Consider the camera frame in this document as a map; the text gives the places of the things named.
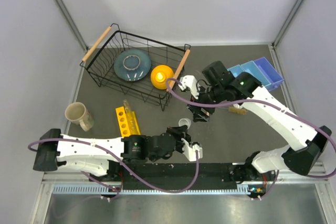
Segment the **glass test tube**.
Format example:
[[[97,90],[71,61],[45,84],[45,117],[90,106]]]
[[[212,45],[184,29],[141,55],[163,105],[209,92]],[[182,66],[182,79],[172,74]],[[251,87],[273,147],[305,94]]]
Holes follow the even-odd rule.
[[[127,116],[128,123],[130,126],[132,126],[133,125],[132,110],[131,110],[129,102],[126,99],[123,100],[123,106],[124,106],[125,114]]]
[[[130,130],[132,135],[140,135],[140,131],[137,127],[137,121],[134,116],[130,117]]]

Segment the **test tube brush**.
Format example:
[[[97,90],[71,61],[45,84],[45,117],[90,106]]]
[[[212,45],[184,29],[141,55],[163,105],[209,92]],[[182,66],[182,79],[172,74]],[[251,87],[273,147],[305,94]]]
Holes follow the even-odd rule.
[[[219,107],[219,109],[224,109],[224,110],[227,110],[228,112],[239,114],[239,115],[246,115],[247,114],[246,109],[238,108],[238,107],[235,107],[235,106],[222,106],[222,107]]]

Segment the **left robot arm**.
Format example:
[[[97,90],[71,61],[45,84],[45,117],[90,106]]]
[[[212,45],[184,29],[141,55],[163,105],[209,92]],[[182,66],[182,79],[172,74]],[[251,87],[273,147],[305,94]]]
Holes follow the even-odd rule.
[[[51,129],[38,141],[33,170],[54,172],[58,169],[83,171],[114,180],[116,164],[139,164],[169,159],[174,152],[188,161],[202,158],[202,148],[191,141],[187,127],[169,127],[156,136],[130,135],[117,138],[80,138]]]

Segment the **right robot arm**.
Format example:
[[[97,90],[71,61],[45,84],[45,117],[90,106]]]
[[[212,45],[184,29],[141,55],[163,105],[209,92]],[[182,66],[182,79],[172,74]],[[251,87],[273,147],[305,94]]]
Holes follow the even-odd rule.
[[[190,90],[192,104],[188,109],[195,122],[207,122],[215,112],[207,104],[223,101],[237,101],[239,109],[245,109],[261,118],[282,136],[287,145],[272,151],[254,152],[245,161],[244,170],[248,178],[258,179],[271,170],[289,169],[307,176],[327,144],[331,130],[320,127],[316,131],[311,126],[294,119],[294,114],[275,97],[263,84],[248,72],[235,76],[222,62],[215,61],[202,71],[206,87],[199,84],[194,76],[180,79],[180,89]]]

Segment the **white plastic funnel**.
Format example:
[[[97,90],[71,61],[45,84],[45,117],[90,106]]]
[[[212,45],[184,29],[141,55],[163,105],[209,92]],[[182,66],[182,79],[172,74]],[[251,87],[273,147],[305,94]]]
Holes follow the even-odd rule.
[[[187,129],[189,129],[192,122],[188,118],[181,118],[181,119],[179,119],[178,124],[179,124],[179,127],[186,126]]]

